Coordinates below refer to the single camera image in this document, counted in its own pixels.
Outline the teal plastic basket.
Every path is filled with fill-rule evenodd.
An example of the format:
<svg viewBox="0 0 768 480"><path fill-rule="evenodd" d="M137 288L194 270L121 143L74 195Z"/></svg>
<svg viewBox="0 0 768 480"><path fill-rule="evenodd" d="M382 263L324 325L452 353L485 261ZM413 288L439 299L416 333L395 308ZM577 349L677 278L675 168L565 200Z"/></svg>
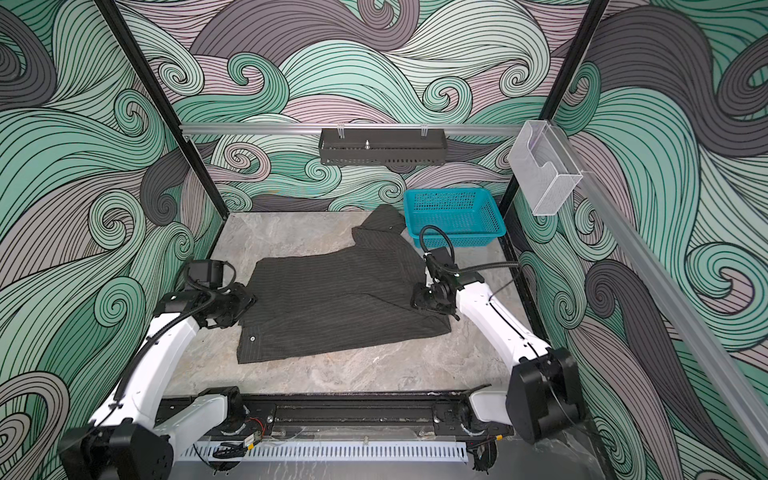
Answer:
<svg viewBox="0 0 768 480"><path fill-rule="evenodd" d="M404 217L416 248L427 225L441 229L454 247L483 247L507 232L495 199L483 188L407 190Z"/></svg>

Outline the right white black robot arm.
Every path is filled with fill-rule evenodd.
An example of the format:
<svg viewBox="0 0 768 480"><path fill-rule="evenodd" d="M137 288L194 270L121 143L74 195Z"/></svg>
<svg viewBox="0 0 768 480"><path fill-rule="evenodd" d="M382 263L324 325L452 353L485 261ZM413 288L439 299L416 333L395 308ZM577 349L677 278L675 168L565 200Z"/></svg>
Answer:
<svg viewBox="0 0 768 480"><path fill-rule="evenodd" d="M530 444L584 422L587 409L571 353L551 346L524 326L481 275L518 264L502 261L460 267L450 238L435 225L421 229L418 243L426 279L414 288L412 306L470 320L509 373L506 389L482 387L469 395L475 418L508 425Z"/></svg>

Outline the dark pinstriped long sleeve shirt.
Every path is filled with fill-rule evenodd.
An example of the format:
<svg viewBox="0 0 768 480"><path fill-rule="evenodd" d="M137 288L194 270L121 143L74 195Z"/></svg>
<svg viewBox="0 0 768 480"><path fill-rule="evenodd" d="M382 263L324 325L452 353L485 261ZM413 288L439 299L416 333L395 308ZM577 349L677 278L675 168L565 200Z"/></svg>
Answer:
<svg viewBox="0 0 768 480"><path fill-rule="evenodd" d="M352 246L313 256L264 258L247 285L257 302L240 318L241 364L446 335L444 314L411 305L425 265L394 207L352 228Z"/></svg>

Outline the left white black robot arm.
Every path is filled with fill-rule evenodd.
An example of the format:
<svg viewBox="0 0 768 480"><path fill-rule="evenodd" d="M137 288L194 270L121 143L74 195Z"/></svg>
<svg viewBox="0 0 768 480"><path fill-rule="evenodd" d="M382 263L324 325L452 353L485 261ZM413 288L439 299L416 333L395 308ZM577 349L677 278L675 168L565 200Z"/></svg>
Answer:
<svg viewBox="0 0 768 480"><path fill-rule="evenodd" d="M205 329L225 329L256 302L235 279L234 267L198 260L181 271L184 286L156 304L145 339L113 391L88 423L68 430L57 447L68 479L166 479L179 456L209 431L240 432L247 409L236 387L216 387L195 397L169 419L157 414L185 350Z"/></svg>

